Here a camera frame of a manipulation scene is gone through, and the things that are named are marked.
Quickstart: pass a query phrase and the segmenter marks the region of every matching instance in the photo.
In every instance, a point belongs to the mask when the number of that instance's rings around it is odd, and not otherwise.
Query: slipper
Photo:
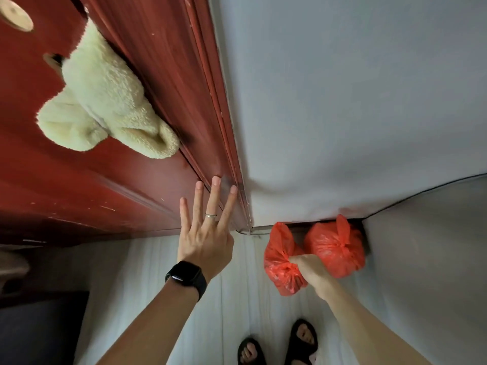
[[[244,348],[247,347],[248,343],[252,343],[255,346],[255,349],[257,350],[257,357],[255,359],[253,359],[251,362],[240,362],[241,353],[244,350]],[[262,348],[260,347],[259,342],[257,342],[252,337],[245,338],[242,341],[242,343],[240,343],[240,346],[239,346],[239,351],[237,353],[237,363],[239,365],[242,365],[242,364],[245,364],[245,365],[267,365],[267,363],[265,362],[264,353],[262,352]]]
[[[315,339],[314,344],[309,344],[302,341],[298,336],[298,328],[301,324],[306,324],[308,329],[311,331],[313,338]],[[289,346],[287,348],[286,360],[284,365],[290,365],[293,360],[299,360],[306,365],[312,365],[309,357],[318,350],[318,336],[316,334],[315,328],[305,319],[297,319],[291,329],[291,336],[289,337]]]

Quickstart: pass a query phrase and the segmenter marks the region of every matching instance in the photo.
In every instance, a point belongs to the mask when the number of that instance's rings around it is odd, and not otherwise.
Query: white towel
[[[139,79],[91,19],[78,46],[64,61],[62,74],[66,87],[38,113],[38,125],[50,140],[86,151],[109,134],[150,158],[176,153],[176,134],[155,114]]]

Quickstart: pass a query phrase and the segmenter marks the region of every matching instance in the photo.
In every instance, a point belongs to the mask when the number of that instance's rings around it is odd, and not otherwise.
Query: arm
[[[203,221],[203,182],[198,182],[192,223],[186,199],[180,200],[178,262],[185,260],[199,266],[208,284],[232,258],[233,238],[228,233],[228,222],[236,199],[237,188],[232,186],[220,221],[210,217]],[[213,177],[206,213],[216,214],[219,203],[220,178]],[[166,363],[198,298],[196,288],[183,287],[172,278],[168,279],[161,292],[122,333],[98,365]]]
[[[327,271],[316,255],[290,258],[335,315],[360,365],[431,365],[397,334],[350,295]]]

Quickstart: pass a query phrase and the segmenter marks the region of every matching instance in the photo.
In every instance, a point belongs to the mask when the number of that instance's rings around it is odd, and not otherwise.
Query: foot
[[[296,336],[301,339],[303,342],[309,343],[309,344],[315,344],[315,339],[313,338],[313,334],[311,331],[308,329],[308,326],[306,324],[301,324],[298,327],[298,331],[296,332]],[[309,361],[311,364],[314,365],[316,362],[316,352],[310,355]],[[291,365],[306,365],[304,362],[299,361],[299,360],[293,360],[291,362]]]
[[[240,363],[249,363],[257,358],[257,349],[253,343],[247,343],[247,346],[240,353]]]

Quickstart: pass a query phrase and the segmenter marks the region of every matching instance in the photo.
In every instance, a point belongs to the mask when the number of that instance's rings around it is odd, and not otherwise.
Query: hand
[[[219,177],[213,177],[206,214],[216,215],[220,204]],[[237,201],[237,187],[230,188],[227,203],[220,221],[203,216],[203,182],[196,183],[194,190],[193,222],[189,220],[187,200],[179,200],[181,234],[179,235],[178,262],[188,261],[201,268],[206,283],[210,283],[232,259],[233,237],[228,231],[228,222]]]
[[[316,255],[299,255],[289,257],[297,264],[303,278],[315,289],[320,298],[325,300],[326,290],[333,277],[328,273],[321,259]]]

